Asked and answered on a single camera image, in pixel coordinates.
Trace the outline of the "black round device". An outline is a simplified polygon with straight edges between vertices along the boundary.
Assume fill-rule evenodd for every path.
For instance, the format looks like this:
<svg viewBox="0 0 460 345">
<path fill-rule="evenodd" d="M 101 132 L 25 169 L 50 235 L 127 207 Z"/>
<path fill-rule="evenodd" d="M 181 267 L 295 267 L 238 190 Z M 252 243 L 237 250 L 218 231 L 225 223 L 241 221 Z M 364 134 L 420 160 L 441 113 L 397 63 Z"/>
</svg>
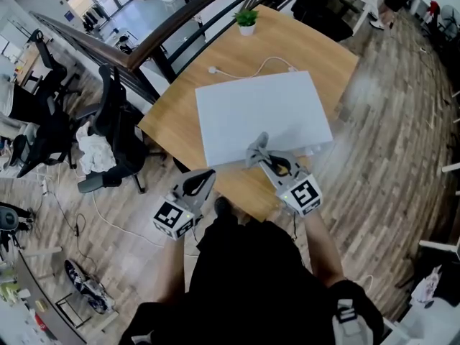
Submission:
<svg viewBox="0 0 460 345">
<path fill-rule="evenodd" d="M 15 231 L 18 226 L 17 213 L 11 208 L 0 206 L 0 231 Z"/>
</svg>

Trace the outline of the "person's black clothing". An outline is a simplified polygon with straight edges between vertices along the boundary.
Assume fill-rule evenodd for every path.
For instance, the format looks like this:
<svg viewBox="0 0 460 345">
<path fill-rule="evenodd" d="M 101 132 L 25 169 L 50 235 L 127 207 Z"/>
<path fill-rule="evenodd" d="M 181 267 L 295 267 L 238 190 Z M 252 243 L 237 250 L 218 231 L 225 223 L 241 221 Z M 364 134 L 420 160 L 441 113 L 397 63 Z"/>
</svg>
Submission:
<svg viewBox="0 0 460 345">
<path fill-rule="evenodd" d="M 382 315 L 364 290 L 326 287 L 272 222 L 217 218 L 198 248 L 187 293 L 141 304 L 118 345 L 337 345 L 351 323 L 380 345 Z"/>
</svg>

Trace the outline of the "dark wooden handrail railing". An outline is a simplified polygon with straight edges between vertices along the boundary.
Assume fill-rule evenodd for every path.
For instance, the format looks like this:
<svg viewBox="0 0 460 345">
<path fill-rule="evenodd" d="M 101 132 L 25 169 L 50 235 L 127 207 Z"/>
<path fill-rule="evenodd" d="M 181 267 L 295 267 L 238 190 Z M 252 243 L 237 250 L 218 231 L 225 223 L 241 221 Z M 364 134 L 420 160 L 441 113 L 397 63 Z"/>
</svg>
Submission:
<svg viewBox="0 0 460 345">
<path fill-rule="evenodd" d="M 121 82 L 136 94 L 144 98 L 148 103 L 154 104 L 160 98 L 160 94 L 154 85 L 141 71 L 141 65 L 152 58 L 159 67 L 161 74 L 165 76 L 168 83 L 175 79 L 218 37 L 228 30 L 236 20 L 234 18 L 218 31 L 184 66 L 175 71 L 172 64 L 208 29 L 212 28 L 218 20 L 229 13 L 234 7 L 248 0 L 231 0 L 231 3 L 218 10 L 218 12 L 205 24 L 195 31 L 179 48 L 168 57 L 160 48 L 173 34 L 185 25 L 195 15 L 204 10 L 216 0 L 192 0 L 183 8 L 177 10 L 170 18 L 163 22 L 156 30 L 147 36 L 131 54 L 125 54 L 120 50 L 97 40 L 96 38 L 63 24 L 53 18 L 32 11 L 30 14 L 46 28 L 63 38 L 78 52 L 94 61 L 97 65 L 108 64 L 119 72 Z M 263 4 L 266 0 L 250 0 L 252 3 L 247 6 L 252 10 Z"/>
</svg>

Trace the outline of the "white shelf unit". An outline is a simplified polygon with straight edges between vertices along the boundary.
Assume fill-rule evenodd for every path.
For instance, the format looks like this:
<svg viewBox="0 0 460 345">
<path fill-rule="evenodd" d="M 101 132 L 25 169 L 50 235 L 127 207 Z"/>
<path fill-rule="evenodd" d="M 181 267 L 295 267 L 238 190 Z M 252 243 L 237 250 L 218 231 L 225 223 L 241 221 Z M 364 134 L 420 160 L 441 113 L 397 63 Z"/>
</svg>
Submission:
<svg viewBox="0 0 460 345">
<path fill-rule="evenodd" d="M 460 304 L 434 298 L 429 308 L 412 305 L 400 321 L 387 324 L 381 345 L 460 345 Z"/>
</svg>

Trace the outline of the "pale crumpled cloth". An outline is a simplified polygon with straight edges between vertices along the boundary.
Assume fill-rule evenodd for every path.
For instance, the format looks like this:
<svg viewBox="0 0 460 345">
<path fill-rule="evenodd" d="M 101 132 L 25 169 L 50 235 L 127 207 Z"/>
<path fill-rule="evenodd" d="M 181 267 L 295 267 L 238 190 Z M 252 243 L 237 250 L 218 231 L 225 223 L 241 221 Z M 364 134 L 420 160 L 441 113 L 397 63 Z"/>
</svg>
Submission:
<svg viewBox="0 0 460 345">
<path fill-rule="evenodd" d="M 440 281 L 441 266 L 434 267 L 432 272 L 424 277 L 411 293 L 411 299 L 414 303 L 425 305 L 432 301 L 438 283 Z"/>
</svg>

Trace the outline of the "grey cloth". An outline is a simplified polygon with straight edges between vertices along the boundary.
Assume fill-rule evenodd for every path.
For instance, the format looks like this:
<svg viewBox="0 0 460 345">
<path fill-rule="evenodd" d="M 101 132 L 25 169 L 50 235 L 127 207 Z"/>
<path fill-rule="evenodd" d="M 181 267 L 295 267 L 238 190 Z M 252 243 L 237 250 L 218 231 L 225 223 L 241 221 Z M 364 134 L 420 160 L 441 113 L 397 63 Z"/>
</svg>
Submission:
<svg viewBox="0 0 460 345">
<path fill-rule="evenodd" d="M 268 140 L 268 133 L 262 132 L 258 138 L 248 146 L 245 159 L 245 165 L 248 168 L 258 165 L 261 161 L 270 161 L 270 156 L 267 151 Z"/>
</svg>

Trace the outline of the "person's left forearm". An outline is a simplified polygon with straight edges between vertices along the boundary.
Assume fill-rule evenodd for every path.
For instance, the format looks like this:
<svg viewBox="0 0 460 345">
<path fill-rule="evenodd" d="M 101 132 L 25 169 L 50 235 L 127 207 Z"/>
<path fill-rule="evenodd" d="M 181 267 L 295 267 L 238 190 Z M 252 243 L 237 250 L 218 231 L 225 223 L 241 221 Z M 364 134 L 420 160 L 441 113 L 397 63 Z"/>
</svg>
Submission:
<svg viewBox="0 0 460 345">
<path fill-rule="evenodd" d="M 155 283 L 155 300 L 174 303 L 185 294 L 184 238 L 168 239 L 162 249 L 161 263 Z"/>
</svg>

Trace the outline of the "black padded office chair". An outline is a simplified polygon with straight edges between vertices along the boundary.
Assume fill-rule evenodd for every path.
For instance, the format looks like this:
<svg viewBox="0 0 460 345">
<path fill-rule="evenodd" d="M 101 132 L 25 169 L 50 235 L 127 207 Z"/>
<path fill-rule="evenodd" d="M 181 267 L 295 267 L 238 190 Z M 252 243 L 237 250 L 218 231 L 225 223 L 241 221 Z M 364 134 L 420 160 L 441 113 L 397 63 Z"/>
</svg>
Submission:
<svg viewBox="0 0 460 345">
<path fill-rule="evenodd" d="M 302 22 L 335 42 L 353 35 L 353 29 L 328 7 L 328 0 L 295 0 L 291 11 Z"/>
</svg>

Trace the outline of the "white board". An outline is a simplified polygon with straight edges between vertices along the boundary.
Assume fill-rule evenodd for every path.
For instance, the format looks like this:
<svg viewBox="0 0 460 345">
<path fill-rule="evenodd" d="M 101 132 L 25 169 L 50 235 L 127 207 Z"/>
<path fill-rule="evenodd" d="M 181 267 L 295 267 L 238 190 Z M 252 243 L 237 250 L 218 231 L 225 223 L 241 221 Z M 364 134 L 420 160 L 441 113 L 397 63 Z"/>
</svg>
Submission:
<svg viewBox="0 0 460 345">
<path fill-rule="evenodd" d="M 295 71 L 230 80 L 195 91 L 206 164 L 245 163 L 267 132 L 268 150 L 312 155 L 333 136 L 310 73 Z"/>
</svg>

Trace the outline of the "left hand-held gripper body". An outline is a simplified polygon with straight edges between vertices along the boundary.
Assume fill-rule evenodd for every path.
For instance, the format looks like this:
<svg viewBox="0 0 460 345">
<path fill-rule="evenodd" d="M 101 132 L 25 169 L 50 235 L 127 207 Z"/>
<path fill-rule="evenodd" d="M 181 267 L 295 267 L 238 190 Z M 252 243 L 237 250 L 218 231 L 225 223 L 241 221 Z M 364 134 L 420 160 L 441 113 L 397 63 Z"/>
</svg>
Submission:
<svg viewBox="0 0 460 345">
<path fill-rule="evenodd" d="M 203 218 L 201 208 L 211 192 L 199 193 L 196 196 L 184 195 L 184 174 L 180 175 L 168 193 L 156 202 L 152 216 L 155 228 L 173 240 L 184 237 L 187 231 L 198 225 Z"/>
</svg>

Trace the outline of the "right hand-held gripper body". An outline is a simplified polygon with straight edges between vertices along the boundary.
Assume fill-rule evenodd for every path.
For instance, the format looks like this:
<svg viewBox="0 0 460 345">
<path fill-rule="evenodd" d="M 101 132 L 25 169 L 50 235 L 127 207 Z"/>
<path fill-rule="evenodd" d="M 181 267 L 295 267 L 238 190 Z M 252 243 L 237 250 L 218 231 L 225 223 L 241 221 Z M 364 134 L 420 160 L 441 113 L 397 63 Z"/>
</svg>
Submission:
<svg viewBox="0 0 460 345">
<path fill-rule="evenodd" d="M 269 151 L 268 153 L 283 154 L 291 164 L 290 174 L 276 176 L 271 171 L 268 161 L 259 163 L 274 185 L 276 196 L 300 216 L 306 216 L 317 209 L 322 202 L 322 192 L 313 175 L 289 152 Z"/>
</svg>

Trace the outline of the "person's black shoe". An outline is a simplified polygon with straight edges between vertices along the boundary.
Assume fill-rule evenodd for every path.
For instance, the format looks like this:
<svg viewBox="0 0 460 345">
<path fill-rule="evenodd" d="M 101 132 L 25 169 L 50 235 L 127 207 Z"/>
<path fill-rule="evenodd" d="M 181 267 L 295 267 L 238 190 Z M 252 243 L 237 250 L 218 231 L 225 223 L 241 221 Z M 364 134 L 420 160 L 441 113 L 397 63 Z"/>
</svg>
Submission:
<svg viewBox="0 0 460 345">
<path fill-rule="evenodd" d="M 214 202 L 214 211 L 217 216 L 227 216 L 232 213 L 232 206 L 225 197 L 220 196 Z"/>
</svg>

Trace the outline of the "white crumpled cloth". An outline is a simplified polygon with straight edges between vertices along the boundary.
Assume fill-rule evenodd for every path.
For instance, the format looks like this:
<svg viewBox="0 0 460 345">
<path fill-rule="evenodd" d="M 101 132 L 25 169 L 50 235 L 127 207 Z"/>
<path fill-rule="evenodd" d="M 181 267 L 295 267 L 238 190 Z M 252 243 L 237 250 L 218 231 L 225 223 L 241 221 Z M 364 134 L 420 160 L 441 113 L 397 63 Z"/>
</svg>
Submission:
<svg viewBox="0 0 460 345">
<path fill-rule="evenodd" d="M 90 122 L 87 121 L 76 132 L 78 148 L 83 153 L 80 158 L 82 171 L 91 173 L 103 173 L 116 166 L 116 159 L 111 145 L 105 137 L 97 134 L 89 134 Z"/>
</svg>

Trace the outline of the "black white patterned bag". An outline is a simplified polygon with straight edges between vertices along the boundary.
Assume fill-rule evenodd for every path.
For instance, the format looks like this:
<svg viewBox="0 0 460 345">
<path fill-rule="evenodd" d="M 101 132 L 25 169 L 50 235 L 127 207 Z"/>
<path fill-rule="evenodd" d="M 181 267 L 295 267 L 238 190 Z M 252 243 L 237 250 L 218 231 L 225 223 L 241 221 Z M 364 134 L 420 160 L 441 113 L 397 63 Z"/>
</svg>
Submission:
<svg viewBox="0 0 460 345">
<path fill-rule="evenodd" d="M 114 299 L 107 294 L 105 287 L 97 282 L 92 275 L 85 273 L 71 259 L 64 261 L 64 268 L 74 288 L 87 300 L 95 312 L 106 314 L 114 310 Z"/>
</svg>

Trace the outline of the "small potted plant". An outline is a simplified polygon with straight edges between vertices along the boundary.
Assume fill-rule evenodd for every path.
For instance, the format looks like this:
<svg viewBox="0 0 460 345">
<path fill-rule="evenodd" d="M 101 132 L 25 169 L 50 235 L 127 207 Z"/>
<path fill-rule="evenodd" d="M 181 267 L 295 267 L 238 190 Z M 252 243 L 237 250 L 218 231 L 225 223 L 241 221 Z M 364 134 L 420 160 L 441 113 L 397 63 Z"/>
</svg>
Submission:
<svg viewBox="0 0 460 345">
<path fill-rule="evenodd" d="M 255 25 L 258 17 L 258 11 L 242 9 L 233 15 L 238 25 L 240 34 L 247 37 L 254 33 Z"/>
</svg>

